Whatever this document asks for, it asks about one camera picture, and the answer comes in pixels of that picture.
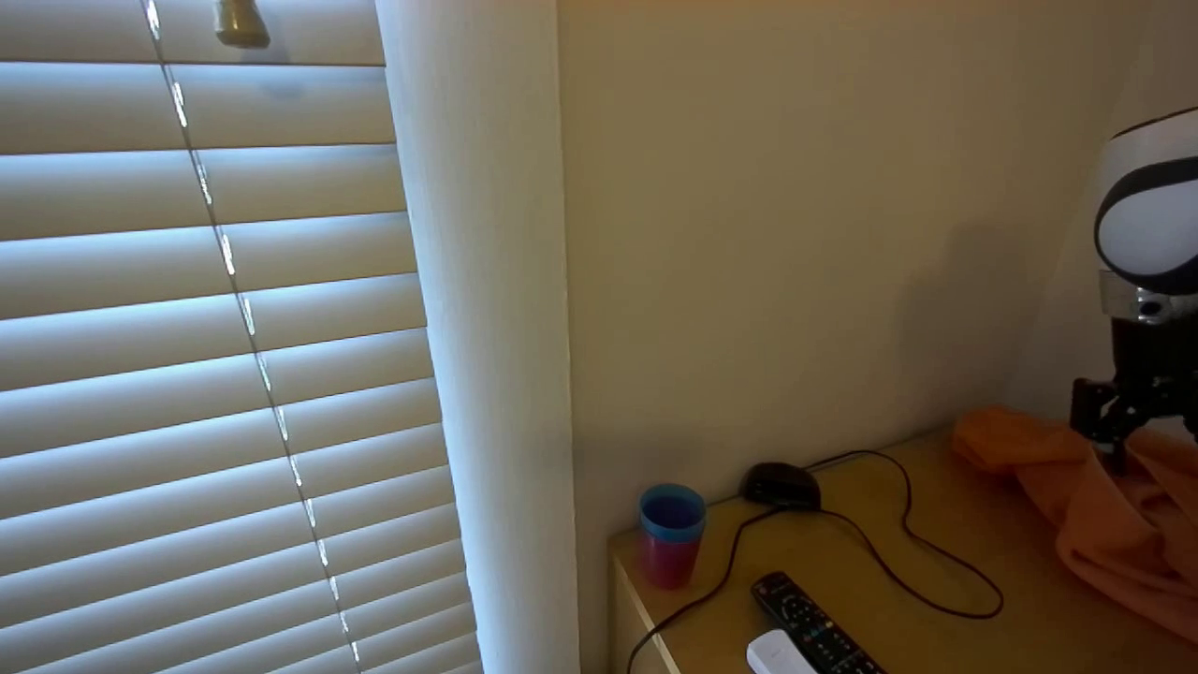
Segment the blue cup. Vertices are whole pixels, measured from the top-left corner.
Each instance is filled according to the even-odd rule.
[[[686,590],[700,558],[706,502],[681,485],[654,485],[639,494],[643,577],[658,590]]]

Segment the white horizontal blind slat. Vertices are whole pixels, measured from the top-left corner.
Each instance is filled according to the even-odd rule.
[[[4,0],[0,60],[153,64],[153,45],[133,0]]]
[[[227,225],[241,285],[284,288],[414,275],[400,214]]]
[[[482,674],[479,648],[477,648],[472,632],[442,641],[442,645],[423,648],[414,657],[394,648],[388,641],[374,641],[368,648],[369,648],[369,658],[384,658],[384,662],[369,668],[369,674],[414,674],[414,671]]]
[[[344,537],[328,537],[328,553],[339,563],[344,575],[353,575],[448,539],[455,539],[455,509],[432,505]]]
[[[301,402],[284,407],[294,454],[439,422],[432,378]]]
[[[0,4],[0,671],[477,662],[374,0],[257,8]]]
[[[180,148],[153,64],[0,64],[0,102],[0,155]]]
[[[61,658],[44,668],[44,674],[77,674],[77,671],[163,671],[171,662],[201,658],[247,641],[263,641],[294,625],[321,623],[326,631],[337,631],[328,623],[328,590],[301,586],[279,596],[266,596],[253,602],[241,602],[171,631],[141,632],[133,641],[105,645],[96,652],[86,652],[77,658]]]
[[[171,69],[195,148],[384,148],[379,69]]]
[[[307,521],[294,505],[274,505],[252,517],[218,521],[141,542],[112,548],[55,565],[0,577],[0,625],[64,613],[107,596],[185,581],[218,565],[235,565],[287,548],[309,548]]]
[[[384,331],[423,331],[414,278],[362,278],[307,288],[247,291],[263,349],[368,339]]]
[[[357,674],[353,652],[337,620],[318,620],[294,631],[242,641],[235,648],[168,668],[168,674],[227,674],[227,671],[287,671],[307,662],[309,674]]]
[[[200,155],[221,221],[398,214],[394,148],[279,148]]]
[[[0,157],[4,240],[201,225],[186,155],[9,155]]]
[[[171,64],[382,64],[374,0],[257,0],[266,49],[212,43],[212,4],[157,0],[157,16]]]

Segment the orange cloth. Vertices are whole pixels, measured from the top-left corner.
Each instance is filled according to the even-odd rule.
[[[952,451],[1013,477],[1061,529],[1054,553],[1127,610],[1198,645],[1198,445],[1131,434],[1112,477],[1064,422],[982,407],[956,422]]]

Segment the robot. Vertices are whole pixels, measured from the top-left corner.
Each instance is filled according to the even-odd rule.
[[[1071,427],[1119,467],[1139,427],[1178,417],[1198,437],[1198,110],[1119,130],[1093,216],[1112,381],[1073,381]]]

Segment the black cable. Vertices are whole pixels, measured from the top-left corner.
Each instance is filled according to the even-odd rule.
[[[903,460],[893,460],[891,454],[880,454],[880,451],[850,451],[850,454],[815,460],[815,464],[810,464],[810,467],[819,471],[819,467],[829,467],[829,464],[841,464],[841,460],[855,460],[855,459],[885,460],[885,464],[891,464],[891,467],[903,477],[903,517],[897,517],[903,537],[913,539],[913,542],[922,542],[923,551],[956,563],[956,565],[965,570],[968,577],[977,577],[977,581],[996,596],[996,602],[992,602],[987,610],[961,610],[961,607],[935,602],[931,596],[922,596],[913,586],[907,586],[907,581],[893,575],[893,565],[873,548],[873,539],[865,537],[865,529],[861,529],[855,517],[847,517],[847,514],[837,514],[837,509],[819,509],[819,514],[822,514],[822,517],[834,517],[837,526],[847,526],[847,529],[857,537],[857,542],[868,551],[868,558],[873,558],[907,596],[913,596],[917,602],[923,602],[923,607],[931,607],[931,610],[938,610],[938,613],[968,620],[968,623],[987,623],[987,620],[1004,613],[1006,596],[1004,596],[1004,590],[1001,590],[986,570],[977,570],[972,563],[952,553],[946,548],[938,548],[938,542],[931,542],[931,539],[923,539],[923,537],[917,537],[917,532],[910,529],[913,485],[910,485],[910,471],[907,471]]]
[[[759,526],[759,521],[769,521],[769,517],[774,517],[774,514],[785,514],[785,509],[762,509],[762,514],[744,517],[744,521],[736,526],[732,548],[725,551],[725,563],[724,563],[724,575],[720,575],[716,590],[706,590],[705,596],[681,602],[673,613],[666,613],[658,625],[650,625],[650,631],[633,645],[633,652],[630,652],[630,658],[626,658],[626,674],[633,674],[633,662],[636,662],[639,648],[643,648],[650,637],[666,632],[678,620],[686,620],[688,610],[710,602],[710,601],[725,590],[725,581],[732,577],[732,565],[736,565],[741,537],[744,537],[752,526]]]

